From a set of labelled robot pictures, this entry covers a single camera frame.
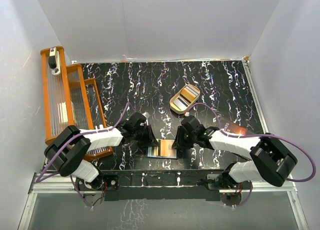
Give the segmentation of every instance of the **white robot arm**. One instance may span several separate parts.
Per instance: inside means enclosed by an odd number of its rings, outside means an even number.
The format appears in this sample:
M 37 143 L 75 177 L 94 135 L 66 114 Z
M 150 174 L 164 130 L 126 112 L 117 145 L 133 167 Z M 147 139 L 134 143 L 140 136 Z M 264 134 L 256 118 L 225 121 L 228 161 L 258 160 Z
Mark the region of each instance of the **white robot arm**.
M 148 116 L 147 113 L 135 113 L 116 128 L 111 126 L 96 131 L 79 130 L 76 126 L 68 126 L 45 149 L 44 155 L 49 161 L 53 160 L 52 165 L 61 176 L 76 176 L 95 189 L 101 185 L 103 174 L 92 163 L 83 160 L 87 151 L 118 146 L 130 140 L 136 140 L 138 146 L 142 148 L 159 146 L 148 124 Z
M 244 181 L 266 181 L 281 187 L 298 162 L 278 139 L 232 136 L 228 137 L 228 133 L 216 127 L 205 128 L 195 116 L 188 116 L 178 128 L 173 147 L 189 149 L 197 143 L 203 148 L 225 150 L 246 158 L 245 163 L 230 164 L 216 180 L 218 185 L 226 188 Z

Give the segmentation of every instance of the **white veining on black surface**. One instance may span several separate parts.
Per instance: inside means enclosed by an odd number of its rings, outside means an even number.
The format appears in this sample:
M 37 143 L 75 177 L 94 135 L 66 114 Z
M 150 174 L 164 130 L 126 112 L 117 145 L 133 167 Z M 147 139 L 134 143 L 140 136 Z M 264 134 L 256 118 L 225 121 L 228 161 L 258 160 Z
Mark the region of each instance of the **white veining on black surface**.
M 263 131 L 241 61 L 89 63 L 82 66 L 84 78 L 96 79 L 109 125 L 116 122 L 129 101 L 138 112 L 150 114 L 149 123 L 156 138 L 174 139 L 183 116 L 170 111 L 169 100 L 190 83 L 201 91 L 199 102 L 208 104 L 219 116 L 252 132 Z M 92 109 L 96 105 L 96 102 L 90 103 Z M 190 113 L 207 127 L 217 124 L 215 116 L 203 106 L 197 106 Z M 127 110 L 126 118 L 131 114 L 133 110 Z M 99 160 L 102 170 L 224 169 L 238 159 L 223 150 L 199 146 L 178 151 L 176 160 L 146 158 L 147 150 L 139 149 L 136 143 L 113 150 L 113 156 Z
M 138 230 L 144 223 L 147 216 L 145 209 L 148 205 L 145 200 L 127 200 L 123 212 L 120 213 L 120 226 L 115 227 L 119 230 Z

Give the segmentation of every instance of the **glass panel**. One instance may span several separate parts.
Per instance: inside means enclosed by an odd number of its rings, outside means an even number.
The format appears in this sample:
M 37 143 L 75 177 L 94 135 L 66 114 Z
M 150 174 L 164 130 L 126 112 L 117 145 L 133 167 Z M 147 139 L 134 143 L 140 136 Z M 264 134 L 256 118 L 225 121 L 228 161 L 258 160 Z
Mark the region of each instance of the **glass panel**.
M 100 125 L 103 125 L 103 121 L 101 118 L 101 113 L 99 110 L 99 103 L 97 100 L 96 90 L 92 84 L 86 85 L 86 93 L 88 96 L 90 112 L 93 121 L 93 127 L 100 128 Z
M 100 125 L 103 126 L 103 121 L 101 118 L 101 113 L 99 109 L 99 103 L 97 100 L 96 89 L 93 84 L 86 85 L 86 93 L 90 106 L 90 113 L 92 117 L 93 127 L 95 129 L 100 129 Z M 100 154 L 108 151 L 108 148 L 93 149 L 87 152 L 87 154 Z
M 86 199 L 93 202 L 100 196 Z M 90 211 L 77 194 L 38 194 L 29 230 L 298 229 L 286 192 L 253 192 L 249 201 L 234 211 L 222 207 L 221 202 L 205 200 L 122 200 L 98 204 Z
M 48 80 L 51 135 L 58 135 L 68 126 L 66 98 L 62 75 L 54 76 L 46 58 L 46 75 Z
M 73 110 L 74 123 L 79 129 L 88 129 L 88 120 L 81 92 L 79 73 L 77 71 L 69 73 L 68 82 L 70 88 L 71 106 Z

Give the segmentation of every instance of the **white wall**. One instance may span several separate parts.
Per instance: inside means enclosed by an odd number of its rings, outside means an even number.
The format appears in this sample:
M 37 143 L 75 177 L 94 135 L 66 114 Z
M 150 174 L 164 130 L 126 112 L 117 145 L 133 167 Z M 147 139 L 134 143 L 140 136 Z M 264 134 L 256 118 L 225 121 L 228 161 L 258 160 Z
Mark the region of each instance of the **white wall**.
M 270 131 L 305 147 L 320 167 L 320 0 L 281 0 L 252 56 L 250 69 Z M 297 150 L 295 178 L 311 173 Z M 297 184 L 310 229 L 320 226 L 320 175 Z
M 60 45 L 37 0 L 0 0 L 0 223 L 17 229 L 44 162 L 40 50 Z
M 279 0 L 38 0 L 71 60 L 250 55 Z

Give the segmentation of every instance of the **purple cable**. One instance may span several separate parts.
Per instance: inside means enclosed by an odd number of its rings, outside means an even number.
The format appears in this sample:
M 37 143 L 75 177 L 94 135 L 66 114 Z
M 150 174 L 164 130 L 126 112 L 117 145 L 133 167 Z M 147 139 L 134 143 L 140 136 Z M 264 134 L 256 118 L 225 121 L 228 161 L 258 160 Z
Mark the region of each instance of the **purple cable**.
M 211 110 L 212 113 L 215 115 L 216 120 L 218 121 L 219 128 L 222 129 L 222 126 L 221 126 L 220 119 L 219 119 L 218 115 L 216 114 L 216 112 L 210 106 L 208 106 L 207 104 L 204 104 L 204 103 L 195 103 L 193 106 L 191 106 L 190 109 L 192 109 L 193 107 L 195 107 L 197 105 L 203 105 L 203 106 L 207 107 L 209 110 Z
M 283 137 L 280 137 L 280 136 L 277 136 L 277 135 L 271 135 L 271 134 L 233 135 L 233 134 L 226 133 L 223 130 L 223 128 L 221 127 L 221 123 L 220 123 L 219 118 L 218 118 L 217 114 L 215 113 L 215 111 L 210 106 L 208 106 L 207 104 L 204 104 L 204 103 L 196 103 L 192 107 L 194 107 L 194 106 L 196 106 L 198 104 L 204 105 L 205 107 L 207 107 L 208 109 L 210 109 L 214 113 L 214 115 L 216 116 L 217 121 L 219 123 L 220 132 L 223 133 L 224 135 L 226 135 L 227 137 L 240 138 L 240 139 L 252 138 L 252 137 L 275 138 L 275 139 L 279 139 L 279 140 L 282 140 L 284 142 L 287 142 L 288 144 L 291 144 L 292 146 L 296 147 L 301 152 L 303 152 L 307 156 L 307 158 L 310 160 L 310 163 L 312 165 L 312 173 L 311 173 L 311 175 L 309 177 L 305 178 L 305 179 L 287 179 L 288 181 L 302 183 L 302 182 L 306 182 L 306 181 L 311 180 L 316 175 L 317 167 L 316 167 L 316 164 L 315 164 L 314 160 L 312 159 L 311 155 L 306 150 L 304 150 L 302 147 L 300 147 L 299 145 L 297 145 L 294 142 L 292 142 L 292 141 L 290 141 L 288 139 L 285 139 Z
M 115 123 L 115 125 L 113 125 L 110 129 L 102 129 L 102 130 L 93 130 L 93 131 L 88 131 L 88 132 L 84 132 L 84 133 L 79 133 L 79 134 L 76 134 L 74 135 L 72 138 L 70 138 L 68 141 L 66 141 L 65 144 L 62 145 L 62 147 L 57 151 L 57 153 L 53 156 L 53 158 L 49 161 L 49 163 L 46 165 L 46 167 L 44 168 L 44 170 L 40 173 L 39 177 L 36 179 L 36 183 L 40 183 L 42 182 L 43 180 L 47 179 L 47 178 L 50 178 L 52 177 L 53 175 L 56 175 L 57 173 L 55 174 L 52 174 L 52 175 L 49 175 L 49 176 L 46 176 L 44 177 L 43 179 L 42 176 L 46 173 L 46 171 L 48 170 L 48 168 L 52 165 L 52 163 L 56 160 L 56 158 L 58 157 L 58 155 L 63 151 L 63 149 L 65 149 L 67 147 L 67 145 L 69 143 L 71 143 L 74 139 L 80 137 L 80 136 L 83 136 L 83 135 L 87 135 L 87 134 L 95 134 L 95 133 L 101 133 L 101 132 L 108 132 L 108 131 L 111 131 L 113 130 L 119 123 L 120 121 L 122 120 L 122 118 L 124 117 L 125 113 L 126 113 L 126 110 L 128 108 L 128 106 L 131 106 L 132 109 L 135 111 L 134 107 L 128 102 L 124 109 L 123 109 L 123 112 L 120 116 L 120 118 L 118 119 L 118 121 Z
M 72 176 L 70 176 L 70 179 L 71 179 L 71 182 L 73 184 L 73 187 L 74 187 L 74 190 L 76 190 L 76 192 L 79 194 L 80 198 L 83 199 L 84 203 L 87 204 L 90 208 L 93 208 L 94 206 L 89 203 L 85 198 L 84 196 L 82 196 L 82 194 L 80 193 L 79 189 L 76 187 L 76 184 L 74 183 L 74 180 L 72 179 Z
M 250 182 L 250 191 L 249 191 L 249 194 L 248 194 L 247 198 L 242 203 L 240 203 L 239 205 L 236 205 L 236 207 L 241 207 L 242 205 L 246 204 L 246 202 L 248 202 L 248 200 L 249 200 L 249 198 L 250 198 L 250 196 L 252 194 L 252 189 L 253 188 L 254 187 L 252 185 L 252 182 Z

